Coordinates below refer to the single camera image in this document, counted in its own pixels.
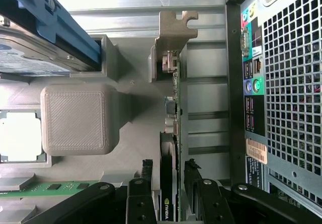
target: gray plastic block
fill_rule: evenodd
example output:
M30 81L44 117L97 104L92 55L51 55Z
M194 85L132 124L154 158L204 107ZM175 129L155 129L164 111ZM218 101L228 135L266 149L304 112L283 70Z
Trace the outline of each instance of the gray plastic block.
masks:
M21 224L36 214L35 205L23 205L19 201L1 206L0 224Z
M49 155L105 155L119 142L119 93L111 86L47 86L41 114L42 145Z
M34 177L34 173L3 174L0 178L0 191L22 190Z

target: circuit board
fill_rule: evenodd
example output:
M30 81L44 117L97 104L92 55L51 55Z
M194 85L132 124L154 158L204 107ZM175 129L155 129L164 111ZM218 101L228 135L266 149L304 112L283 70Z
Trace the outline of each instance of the circuit board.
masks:
M180 92L180 81L181 81L181 62L180 55L177 53L177 66L178 70L173 74L174 83L174 98L177 103L177 122L178 122L178 135L177 135L177 145L178 145L178 159L177 159L177 173L178 173L178 196L181 196L181 92ZM178 198L178 210L181 210L181 199ZM178 221L181 221L181 212L178 211L177 215Z
M70 196L97 183L97 181L68 181L68 182L34 182L20 191L0 192L2 198L24 198L41 196Z

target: ventilation grille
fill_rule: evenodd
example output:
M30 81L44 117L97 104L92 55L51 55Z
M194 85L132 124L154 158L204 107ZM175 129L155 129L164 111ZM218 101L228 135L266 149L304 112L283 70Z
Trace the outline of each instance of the ventilation grille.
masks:
M283 182L285 185L289 186L296 192L300 193L301 195L305 196L307 199L313 201L314 203L318 204L322 207L322 199L315 196L313 193L310 193L308 190L303 189L301 186L293 183L292 181L286 179L284 176L280 175L279 173L270 171L270 175L273 176L275 179Z
M321 26L322 0L296 0L264 23L268 152L318 176Z

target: ethernet port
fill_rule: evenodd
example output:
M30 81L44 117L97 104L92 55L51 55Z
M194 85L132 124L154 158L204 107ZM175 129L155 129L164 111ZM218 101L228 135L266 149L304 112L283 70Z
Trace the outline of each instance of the ethernet port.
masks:
M260 58L254 59L253 62L253 72L254 74L259 74L262 68L262 62Z

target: usb port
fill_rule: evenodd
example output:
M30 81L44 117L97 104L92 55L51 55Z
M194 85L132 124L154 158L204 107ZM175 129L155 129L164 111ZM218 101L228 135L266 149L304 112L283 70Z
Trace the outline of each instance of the usb port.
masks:
M251 107L250 98L246 97L246 111L249 111Z
M250 97L250 111L253 112L254 110L254 100L252 97Z
M248 63L244 64L244 77L248 78Z
M254 129L254 117L251 115L251 129Z
M246 128L251 127L251 117L249 114L246 114Z
M253 62L252 61L249 62L248 69L249 69L249 75L252 76L253 75Z

